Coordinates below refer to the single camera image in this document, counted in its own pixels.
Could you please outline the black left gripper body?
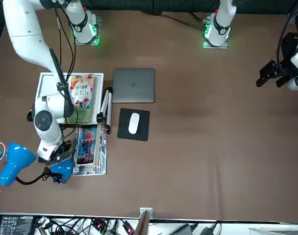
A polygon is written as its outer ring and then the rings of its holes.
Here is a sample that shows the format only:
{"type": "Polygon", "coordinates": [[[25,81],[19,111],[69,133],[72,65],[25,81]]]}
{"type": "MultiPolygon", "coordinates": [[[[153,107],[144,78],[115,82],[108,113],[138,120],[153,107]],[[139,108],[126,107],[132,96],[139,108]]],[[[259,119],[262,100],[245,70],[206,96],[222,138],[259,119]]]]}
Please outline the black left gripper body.
{"type": "Polygon", "coordinates": [[[296,67],[291,62],[291,57],[277,58],[276,77],[289,76],[294,78],[298,75],[296,67]]]}

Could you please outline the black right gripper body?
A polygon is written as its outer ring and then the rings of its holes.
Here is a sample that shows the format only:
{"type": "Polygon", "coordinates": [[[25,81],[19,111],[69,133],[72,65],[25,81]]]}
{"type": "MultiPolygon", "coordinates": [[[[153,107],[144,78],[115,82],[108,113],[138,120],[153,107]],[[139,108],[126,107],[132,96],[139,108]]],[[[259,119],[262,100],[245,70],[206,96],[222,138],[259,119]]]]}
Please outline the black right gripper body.
{"type": "Polygon", "coordinates": [[[56,151],[53,151],[49,160],[45,162],[46,166],[59,164],[71,157],[71,141],[63,141],[56,151]]]}

